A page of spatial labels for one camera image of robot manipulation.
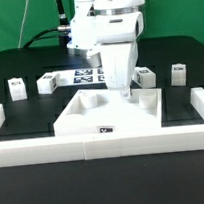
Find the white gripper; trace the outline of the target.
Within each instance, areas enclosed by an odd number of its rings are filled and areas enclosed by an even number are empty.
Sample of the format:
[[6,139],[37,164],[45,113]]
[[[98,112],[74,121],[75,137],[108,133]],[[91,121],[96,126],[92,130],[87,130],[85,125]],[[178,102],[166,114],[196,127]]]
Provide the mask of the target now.
[[129,100],[133,70],[137,64],[138,49],[135,42],[105,44],[100,46],[105,83],[110,90],[119,91]]

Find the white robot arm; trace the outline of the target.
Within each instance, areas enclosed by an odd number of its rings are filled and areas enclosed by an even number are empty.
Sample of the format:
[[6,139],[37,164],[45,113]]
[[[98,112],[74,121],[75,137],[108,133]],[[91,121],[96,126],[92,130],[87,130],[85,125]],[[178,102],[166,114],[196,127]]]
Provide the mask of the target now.
[[137,64],[145,0],[74,0],[70,21],[70,53],[84,56],[91,67],[102,67],[105,84],[129,99]]

